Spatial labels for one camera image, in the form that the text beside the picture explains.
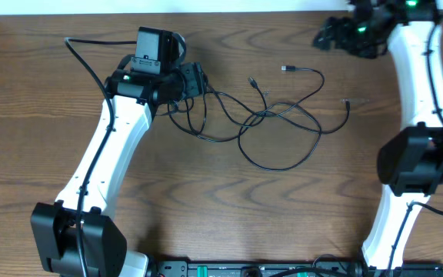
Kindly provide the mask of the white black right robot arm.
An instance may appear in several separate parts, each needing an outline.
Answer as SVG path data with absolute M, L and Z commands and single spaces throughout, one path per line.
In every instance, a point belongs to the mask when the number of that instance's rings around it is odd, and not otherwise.
M 405 246 L 421 211 L 443 184 L 443 8 L 435 1 L 353 1 L 352 16 L 330 17 L 315 36 L 321 50 L 360 58 L 390 54 L 401 128 L 377 157 L 382 184 L 374 223 L 351 276 L 427 276 L 432 265 L 406 265 Z

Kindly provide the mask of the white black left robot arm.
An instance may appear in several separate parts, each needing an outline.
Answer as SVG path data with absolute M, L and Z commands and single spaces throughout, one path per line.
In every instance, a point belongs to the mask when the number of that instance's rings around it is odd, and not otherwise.
M 72 178 L 30 223 L 42 268 L 61 276 L 155 276 L 146 254 L 128 249 L 114 223 L 129 163 L 158 107 L 204 95 L 207 78 L 186 62 L 184 38 L 141 27 L 136 50 L 98 82 L 104 101 L 97 129 Z

